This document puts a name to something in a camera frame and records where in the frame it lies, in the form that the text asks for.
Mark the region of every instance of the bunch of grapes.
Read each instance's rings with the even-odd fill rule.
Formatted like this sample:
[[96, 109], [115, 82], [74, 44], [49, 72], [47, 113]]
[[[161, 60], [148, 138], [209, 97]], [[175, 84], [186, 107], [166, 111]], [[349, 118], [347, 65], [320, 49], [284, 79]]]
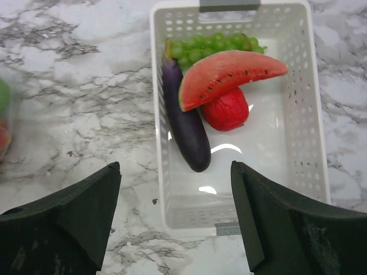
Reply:
[[235, 33], [225, 37], [222, 33], [212, 36], [195, 35], [183, 42], [177, 40], [172, 44], [171, 54], [178, 60], [181, 68], [188, 68], [202, 58], [224, 50], [245, 50], [264, 54], [266, 47], [259, 46], [255, 37], [247, 37], [243, 33]]

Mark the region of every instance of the marble countertop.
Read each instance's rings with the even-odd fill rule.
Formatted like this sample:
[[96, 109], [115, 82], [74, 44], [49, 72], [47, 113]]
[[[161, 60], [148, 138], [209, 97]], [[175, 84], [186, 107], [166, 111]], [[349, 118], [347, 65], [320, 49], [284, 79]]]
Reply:
[[[149, 33], [157, 1], [1, 1], [0, 75], [21, 102], [0, 165], [0, 213], [117, 160], [123, 181], [100, 274], [247, 274], [241, 237], [174, 239], [161, 226]], [[367, 3], [309, 2], [332, 203], [367, 212]]]

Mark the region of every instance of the eggplant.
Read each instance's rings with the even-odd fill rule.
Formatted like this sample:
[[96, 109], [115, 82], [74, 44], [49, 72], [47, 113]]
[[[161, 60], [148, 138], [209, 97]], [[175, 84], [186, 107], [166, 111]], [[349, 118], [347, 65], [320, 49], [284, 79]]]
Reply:
[[183, 112], [179, 107], [178, 91], [183, 74], [170, 54], [171, 41], [166, 41], [162, 60], [163, 99], [171, 135], [184, 160], [195, 172], [205, 171], [212, 159], [208, 136], [197, 109]]

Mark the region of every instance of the white plastic basket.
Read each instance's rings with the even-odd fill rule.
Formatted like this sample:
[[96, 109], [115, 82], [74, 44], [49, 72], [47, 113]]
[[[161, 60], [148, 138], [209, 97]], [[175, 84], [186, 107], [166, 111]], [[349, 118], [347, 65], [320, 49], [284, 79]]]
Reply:
[[[216, 235], [215, 224], [238, 221], [230, 182], [233, 160], [330, 203], [309, 4], [306, 0], [261, 0], [255, 11], [204, 16], [236, 19], [216, 22], [200, 20], [199, 6], [199, 0], [159, 2], [150, 14], [163, 226], [175, 237], [196, 237]], [[288, 65], [289, 74], [241, 87], [252, 107], [243, 127], [222, 133], [203, 120], [212, 162], [206, 171], [195, 173], [170, 134], [162, 97], [161, 58], [167, 37], [185, 40], [193, 34], [217, 31], [257, 37], [261, 45], [268, 46], [267, 55]]]

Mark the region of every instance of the gray handle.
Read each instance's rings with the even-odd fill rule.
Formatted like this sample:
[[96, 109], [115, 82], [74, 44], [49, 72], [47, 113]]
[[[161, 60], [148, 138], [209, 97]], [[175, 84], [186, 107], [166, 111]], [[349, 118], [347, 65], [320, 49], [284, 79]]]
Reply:
[[235, 11], [257, 9], [261, 0], [200, 0], [200, 11]]

